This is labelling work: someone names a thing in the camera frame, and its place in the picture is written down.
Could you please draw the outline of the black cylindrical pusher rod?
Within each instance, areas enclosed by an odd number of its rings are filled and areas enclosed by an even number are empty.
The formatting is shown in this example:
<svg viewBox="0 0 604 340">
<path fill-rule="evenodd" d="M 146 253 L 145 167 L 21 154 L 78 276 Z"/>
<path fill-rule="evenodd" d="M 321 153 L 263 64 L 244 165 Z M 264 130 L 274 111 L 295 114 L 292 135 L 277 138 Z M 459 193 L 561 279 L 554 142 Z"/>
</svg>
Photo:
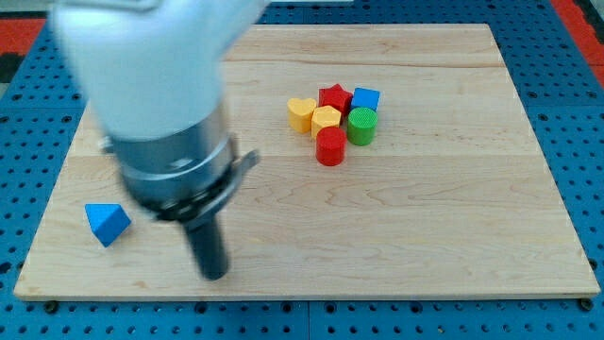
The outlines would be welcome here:
<svg viewBox="0 0 604 340">
<path fill-rule="evenodd" d="M 221 279 L 229 269 L 229 259 L 217 219 L 191 220 L 184 228 L 202 276 L 209 281 Z"/>
</svg>

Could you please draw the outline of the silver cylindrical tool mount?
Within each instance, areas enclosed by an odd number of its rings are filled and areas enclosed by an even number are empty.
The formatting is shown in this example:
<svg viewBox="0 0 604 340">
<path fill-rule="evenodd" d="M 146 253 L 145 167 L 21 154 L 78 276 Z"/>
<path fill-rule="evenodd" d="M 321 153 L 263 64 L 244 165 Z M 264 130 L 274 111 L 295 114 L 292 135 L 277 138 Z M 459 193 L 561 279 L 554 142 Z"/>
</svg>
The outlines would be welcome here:
<svg viewBox="0 0 604 340">
<path fill-rule="evenodd" d="M 107 153 L 119 163 L 126 191 L 158 220 L 188 230 L 213 222 L 259 162 L 252 150 L 240 156 L 227 131 L 227 106 L 162 138 L 134 140 L 108 135 Z"/>
</svg>

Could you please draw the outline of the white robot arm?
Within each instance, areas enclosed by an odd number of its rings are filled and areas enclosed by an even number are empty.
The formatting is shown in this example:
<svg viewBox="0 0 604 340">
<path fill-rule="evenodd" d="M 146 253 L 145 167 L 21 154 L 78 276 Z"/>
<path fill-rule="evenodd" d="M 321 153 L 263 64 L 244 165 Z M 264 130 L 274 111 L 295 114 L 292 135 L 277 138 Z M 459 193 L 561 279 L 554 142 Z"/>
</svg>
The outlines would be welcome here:
<svg viewBox="0 0 604 340">
<path fill-rule="evenodd" d="M 227 128 L 221 63 L 265 0 L 58 1 L 50 23 L 130 196 L 187 235 L 201 274 L 229 268 L 218 212 L 259 160 Z"/>
</svg>

